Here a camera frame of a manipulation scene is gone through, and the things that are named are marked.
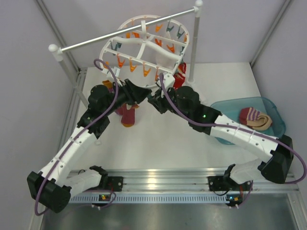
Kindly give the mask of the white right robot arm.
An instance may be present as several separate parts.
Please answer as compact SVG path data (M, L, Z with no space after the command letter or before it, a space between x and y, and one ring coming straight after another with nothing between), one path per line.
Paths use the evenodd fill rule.
M220 111L201 104L199 94L188 86L167 92L159 89L149 96L148 102L161 114L170 111L186 119L195 131L227 140L256 156L255 160L235 163L227 168L223 181L229 190L259 179L275 184L285 183L294 158L290 151L290 137L283 135L276 138L242 127Z

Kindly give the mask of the striped pink purple sock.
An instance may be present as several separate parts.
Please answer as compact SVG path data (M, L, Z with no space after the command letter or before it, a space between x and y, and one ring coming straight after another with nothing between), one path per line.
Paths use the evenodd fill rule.
M239 121L256 131L264 131L272 126L272 119L254 107L243 108L239 114Z

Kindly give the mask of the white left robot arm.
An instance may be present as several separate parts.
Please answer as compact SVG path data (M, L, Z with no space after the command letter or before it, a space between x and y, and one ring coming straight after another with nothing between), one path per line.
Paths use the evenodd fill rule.
M152 92L134 85L130 80L124 80L122 86L114 83L113 89L110 92L103 84L91 89L88 108L71 137L45 167L28 175L27 183L31 197L35 200L37 216L44 214L39 212L39 204L44 205L46 210L59 213L72 197L88 189L112 191L108 173L100 166L91 166L74 177L69 177L69 174L81 156L105 131L110 123L110 114L124 104L140 104Z

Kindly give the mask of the white round clip hanger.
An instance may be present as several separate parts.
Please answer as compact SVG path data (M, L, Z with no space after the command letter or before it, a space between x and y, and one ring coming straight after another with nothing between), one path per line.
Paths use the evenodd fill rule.
M119 29L140 25L133 31L110 38L99 58L111 68L120 68L118 80L129 79L134 84L153 89L160 73L174 75L189 46L186 27L167 20L148 25L157 15L139 15L126 20Z

